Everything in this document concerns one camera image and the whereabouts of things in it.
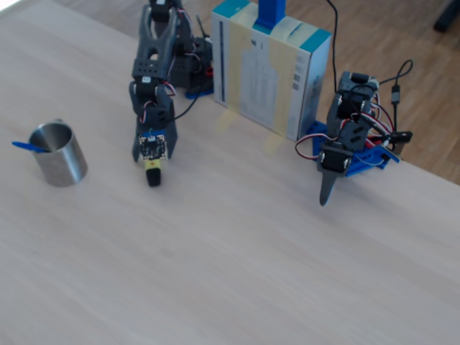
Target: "black cable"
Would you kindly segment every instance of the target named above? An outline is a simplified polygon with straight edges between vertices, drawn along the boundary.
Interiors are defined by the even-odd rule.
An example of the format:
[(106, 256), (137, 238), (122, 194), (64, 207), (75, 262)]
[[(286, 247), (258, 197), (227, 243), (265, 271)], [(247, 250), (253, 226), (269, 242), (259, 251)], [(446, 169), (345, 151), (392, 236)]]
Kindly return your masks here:
[[(406, 70), (403, 74), (401, 74), (401, 72), (403, 71), (404, 67), (405, 67), (408, 63), (410, 63), (410, 66), (409, 66), (408, 70)], [(386, 79), (386, 80), (384, 80), (384, 81), (381, 81), (381, 82), (380, 82), (380, 85), (385, 84), (385, 83), (388, 83), (389, 81), (396, 81), (396, 82), (395, 82), (395, 85), (397, 85), (397, 82), (399, 81), (399, 78), (404, 77), (405, 75), (409, 74), (409, 72), (412, 70), (412, 67), (413, 67), (413, 66), (414, 66), (414, 62), (413, 62), (411, 59), (406, 60), (406, 61), (402, 64), (400, 70), (397, 72), (397, 75), (396, 75), (395, 77)]]
[(397, 132), (397, 104), (393, 104), (393, 126), (395, 128), (395, 133)]
[(201, 86), (200, 88), (198, 89), (198, 92), (196, 94), (196, 97), (193, 99), (192, 103), (190, 103), (190, 105), (188, 106), (188, 108), (186, 110), (184, 110), (181, 114), (177, 115), (174, 119), (172, 119), (171, 121), (175, 121), (177, 119), (180, 119), (182, 116), (184, 116), (185, 114), (188, 113), (188, 111), (192, 108), (193, 104), (195, 104), (196, 100), (198, 99), (198, 97), (200, 97), (200, 93), (201, 93)]
[(203, 23), (201, 23), (200, 16), (196, 15), (196, 21), (198, 22), (198, 25), (200, 26), (201, 32), (203, 33), (203, 39), (206, 39), (207, 37), (210, 37), (208, 34), (206, 34), (204, 32)]
[(337, 27), (339, 26), (339, 13), (336, 7), (332, 4), (331, 0), (326, 0), (331, 5), (333, 11), (336, 13), (336, 20), (333, 27), (333, 39), (332, 39), (332, 68), (333, 68), (333, 90), (337, 93), (337, 70), (336, 70), (336, 37)]

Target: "yellow label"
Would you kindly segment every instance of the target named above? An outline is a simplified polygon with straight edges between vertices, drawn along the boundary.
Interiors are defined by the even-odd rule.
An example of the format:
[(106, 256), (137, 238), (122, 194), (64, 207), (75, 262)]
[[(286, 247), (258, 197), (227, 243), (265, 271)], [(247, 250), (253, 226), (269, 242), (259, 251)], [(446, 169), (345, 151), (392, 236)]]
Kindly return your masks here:
[(161, 164), (160, 160), (146, 160), (145, 161), (145, 170), (150, 170), (150, 169), (161, 169)]

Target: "teal box stripe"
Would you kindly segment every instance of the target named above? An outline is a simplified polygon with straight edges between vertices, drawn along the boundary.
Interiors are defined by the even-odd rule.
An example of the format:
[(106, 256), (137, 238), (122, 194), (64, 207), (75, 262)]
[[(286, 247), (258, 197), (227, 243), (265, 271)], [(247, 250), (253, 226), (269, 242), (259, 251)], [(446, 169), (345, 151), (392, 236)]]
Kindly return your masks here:
[(308, 38), (301, 46), (300, 48), (303, 50), (306, 50), (307, 52), (314, 52), (319, 48), (320, 45), (326, 41), (331, 34), (323, 29), (318, 29), (315, 31), (314, 34)]
[(270, 35), (272, 33), (271, 29), (267, 27), (263, 27), (262, 25), (258, 25), (258, 24), (252, 25), (252, 29), (263, 32), (264, 34), (267, 34), (267, 35)]
[(214, 12), (223, 17), (230, 18), (241, 11), (243, 7), (247, 6), (248, 3), (249, 1), (247, 0), (225, 0), (214, 9)]

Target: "cardboard box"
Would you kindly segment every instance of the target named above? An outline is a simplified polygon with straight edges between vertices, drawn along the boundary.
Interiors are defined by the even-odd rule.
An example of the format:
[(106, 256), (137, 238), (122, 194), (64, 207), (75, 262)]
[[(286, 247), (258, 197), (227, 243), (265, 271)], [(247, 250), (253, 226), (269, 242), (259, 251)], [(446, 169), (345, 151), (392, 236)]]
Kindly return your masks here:
[(291, 17), (270, 31), (257, 15), (247, 0), (213, 10), (214, 98), (297, 140), (316, 119), (331, 34)]

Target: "stainless steel cup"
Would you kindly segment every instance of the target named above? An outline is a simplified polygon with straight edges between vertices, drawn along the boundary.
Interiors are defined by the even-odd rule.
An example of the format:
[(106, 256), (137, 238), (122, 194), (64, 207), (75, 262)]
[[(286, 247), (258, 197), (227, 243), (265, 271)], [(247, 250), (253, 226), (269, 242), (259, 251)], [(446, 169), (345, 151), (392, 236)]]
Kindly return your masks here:
[(85, 177), (88, 171), (85, 157), (72, 129), (62, 120), (39, 125), (29, 143), (49, 151), (32, 153), (49, 184), (67, 187)]

